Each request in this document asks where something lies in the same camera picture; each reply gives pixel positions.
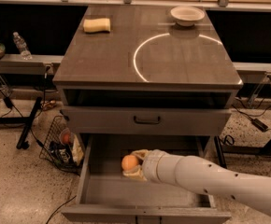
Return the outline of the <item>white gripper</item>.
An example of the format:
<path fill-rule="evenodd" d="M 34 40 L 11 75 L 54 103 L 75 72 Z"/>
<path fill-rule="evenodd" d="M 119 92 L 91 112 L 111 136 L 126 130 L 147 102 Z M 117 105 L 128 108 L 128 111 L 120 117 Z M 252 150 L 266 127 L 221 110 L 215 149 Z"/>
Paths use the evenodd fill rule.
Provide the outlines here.
<path fill-rule="evenodd" d="M 143 162 L 142 167 L 137 165 L 131 170 L 123 171 L 123 175 L 136 181 L 146 181 L 154 183 L 163 183 L 164 179 L 160 177 L 158 164 L 166 152 L 159 149 L 148 151 L 147 149 L 134 150 L 132 155 L 138 162 Z"/>

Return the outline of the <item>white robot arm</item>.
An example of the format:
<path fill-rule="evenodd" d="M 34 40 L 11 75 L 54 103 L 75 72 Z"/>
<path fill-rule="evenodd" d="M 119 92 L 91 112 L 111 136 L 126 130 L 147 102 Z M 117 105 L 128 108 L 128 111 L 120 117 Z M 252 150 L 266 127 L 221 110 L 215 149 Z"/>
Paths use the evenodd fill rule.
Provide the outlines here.
<path fill-rule="evenodd" d="M 271 177 L 234 172 L 197 156 L 140 149 L 123 157 L 124 176 L 235 200 L 271 216 Z"/>

